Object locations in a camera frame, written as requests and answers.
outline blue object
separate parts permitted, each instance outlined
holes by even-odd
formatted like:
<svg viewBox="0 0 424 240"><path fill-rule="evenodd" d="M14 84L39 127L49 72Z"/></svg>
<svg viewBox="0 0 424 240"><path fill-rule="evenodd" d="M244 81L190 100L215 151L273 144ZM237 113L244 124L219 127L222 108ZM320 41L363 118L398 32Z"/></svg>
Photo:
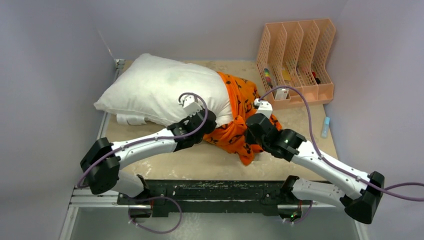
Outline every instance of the blue object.
<svg viewBox="0 0 424 240"><path fill-rule="evenodd" d="M326 116L324 118L324 123L322 124L321 138L327 138L327 134L329 133L330 128L330 118Z"/></svg>

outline small bottle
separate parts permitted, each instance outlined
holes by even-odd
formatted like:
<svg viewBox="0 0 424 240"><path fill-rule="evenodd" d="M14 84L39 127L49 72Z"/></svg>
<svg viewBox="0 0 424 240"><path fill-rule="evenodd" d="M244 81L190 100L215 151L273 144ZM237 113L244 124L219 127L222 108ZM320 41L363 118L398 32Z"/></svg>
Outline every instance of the small bottle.
<svg viewBox="0 0 424 240"><path fill-rule="evenodd" d="M330 128L330 118L326 116L324 118L324 123L322 124L321 138L326 139L327 134L329 133Z"/></svg>

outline white wall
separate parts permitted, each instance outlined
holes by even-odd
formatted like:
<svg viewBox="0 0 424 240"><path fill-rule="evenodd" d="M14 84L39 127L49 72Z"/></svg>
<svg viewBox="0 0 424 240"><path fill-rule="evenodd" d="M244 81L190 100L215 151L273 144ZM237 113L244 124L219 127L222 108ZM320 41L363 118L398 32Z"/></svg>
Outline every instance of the white wall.
<svg viewBox="0 0 424 240"><path fill-rule="evenodd" d="M424 182L424 1L349 0L337 20L326 107L339 158L386 186ZM424 197L418 187L395 190ZM423 239L424 204L385 195L370 226L382 240Z"/></svg>
<svg viewBox="0 0 424 240"><path fill-rule="evenodd" d="M84 1L0 6L0 239L58 239L114 61Z"/></svg>
<svg viewBox="0 0 424 240"><path fill-rule="evenodd" d="M264 23L335 19L347 0L89 0L116 59L252 60Z"/></svg>

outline cloth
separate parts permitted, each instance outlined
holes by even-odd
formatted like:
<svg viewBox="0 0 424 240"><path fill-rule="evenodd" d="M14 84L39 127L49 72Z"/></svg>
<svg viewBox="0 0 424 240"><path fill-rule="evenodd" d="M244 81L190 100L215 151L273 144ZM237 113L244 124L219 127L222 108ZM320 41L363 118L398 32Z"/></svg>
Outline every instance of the cloth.
<svg viewBox="0 0 424 240"><path fill-rule="evenodd" d="M206 134L203 139L230 154L238 154L241 162L248 166L255 158L255 154L264 150L257 144L247 144L244 133L247 130L246 119L256 113L253 107L254 100L260 98L256 84L236 76L218 72L225 83L231 104L233 121L224 124L212 133ZM274 115L269 121L282 129L281 124Z"/></svg>

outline pillow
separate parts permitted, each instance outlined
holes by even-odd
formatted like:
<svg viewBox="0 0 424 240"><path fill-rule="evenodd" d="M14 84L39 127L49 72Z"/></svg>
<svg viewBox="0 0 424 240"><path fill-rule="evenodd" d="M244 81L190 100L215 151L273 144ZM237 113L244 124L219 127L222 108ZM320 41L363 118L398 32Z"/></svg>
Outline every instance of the pillow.
<svg viewBox="0 0 424 240"><path fill-rule="evenodd" d="M140 55L94 106L119 115L120 123L143 124L144 119L168 126L187 117L178 102L186 92L204 99L216 115L217 128L233 120L227 88L217 72L148 53Z"/></svg>

